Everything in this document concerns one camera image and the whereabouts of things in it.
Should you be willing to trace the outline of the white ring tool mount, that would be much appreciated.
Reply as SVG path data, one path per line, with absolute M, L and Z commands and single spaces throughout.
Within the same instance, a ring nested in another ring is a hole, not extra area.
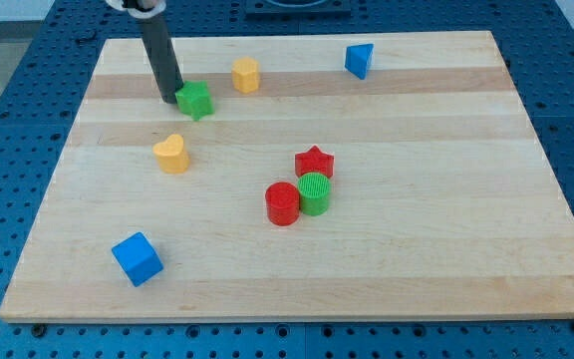
M 166 9 L 165 0 L 106 0 L 113 9 L 127 12 L 135 19 L 149 19 Z

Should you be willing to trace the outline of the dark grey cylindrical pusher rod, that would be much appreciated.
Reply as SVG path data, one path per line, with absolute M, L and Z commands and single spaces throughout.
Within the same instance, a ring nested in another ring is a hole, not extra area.
M 176 104 L 175 94 L 184 81 L 163 13 L 151 10 L 138 23 L 161 99 L 167 104 Z

